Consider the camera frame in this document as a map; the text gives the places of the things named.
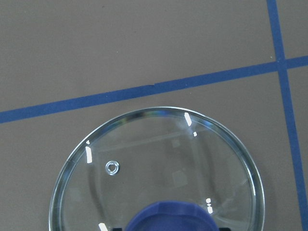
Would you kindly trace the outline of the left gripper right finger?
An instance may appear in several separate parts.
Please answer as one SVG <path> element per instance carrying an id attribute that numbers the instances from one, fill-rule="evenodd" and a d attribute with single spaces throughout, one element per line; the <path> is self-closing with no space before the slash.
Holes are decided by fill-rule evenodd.
<path id="1" fill-rule="evenodd" d="M 229 231 L 229 228 L 222 227 L 222 228 L 219 228 L 218 230 L 219 230 L 219 231 Z"/>

